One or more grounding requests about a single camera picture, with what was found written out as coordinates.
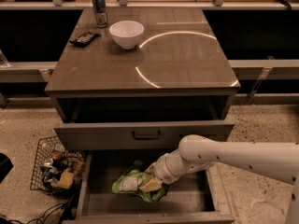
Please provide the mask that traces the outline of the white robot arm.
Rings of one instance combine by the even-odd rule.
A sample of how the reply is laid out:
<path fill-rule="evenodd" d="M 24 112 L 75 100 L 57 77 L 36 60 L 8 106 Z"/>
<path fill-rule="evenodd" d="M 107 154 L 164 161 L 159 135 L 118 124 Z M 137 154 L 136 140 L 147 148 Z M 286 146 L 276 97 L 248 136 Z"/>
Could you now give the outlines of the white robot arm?
<path fill-rule="evenodd" d="M 299 144 L 219 142 L 192 134 L 178 148 L 161 156 L 146 172 L 149 178 L 138 187 L 144 192 L 170 185 L 183 175 L 196 173 L 221 162 L 254 174 L 293 185 L 285 224 L 299 224 Z"/>

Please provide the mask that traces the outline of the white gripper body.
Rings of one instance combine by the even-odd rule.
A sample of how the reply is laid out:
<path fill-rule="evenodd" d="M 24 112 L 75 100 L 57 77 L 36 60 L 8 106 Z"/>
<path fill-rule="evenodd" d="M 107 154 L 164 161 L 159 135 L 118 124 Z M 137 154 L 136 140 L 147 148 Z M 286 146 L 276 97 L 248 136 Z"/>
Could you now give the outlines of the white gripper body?
<path fill-rule="evenodd" d="M 153 174 L 158 182 L 170 185 L 178 181 L 183 175 L 193 174 L 205 168 L 204 162 L 191 163 L 185 160 L 178 150 L 175 150 L 171 153 L 165 153 L 155 162 Z"/>

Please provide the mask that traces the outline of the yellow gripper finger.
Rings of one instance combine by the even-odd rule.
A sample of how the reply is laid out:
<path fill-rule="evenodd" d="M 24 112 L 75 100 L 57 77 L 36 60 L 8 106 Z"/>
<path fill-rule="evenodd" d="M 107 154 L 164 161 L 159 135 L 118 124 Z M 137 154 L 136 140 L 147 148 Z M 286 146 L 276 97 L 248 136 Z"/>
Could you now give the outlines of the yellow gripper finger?
<path fill-rule="evenodd" d="M 143 192 L 151 192 L 162 187 L 162 181 L 156 177 L 151 176 L 145 180 L 138 188 Z"/>
<path fill-rule="evenodd" d="M 147 174 L 153 174 L 155 172 L 155 167 L 156 167 L 156 163 L 153 162 L 147 169 L 146 169 L 146 173 Z"/>

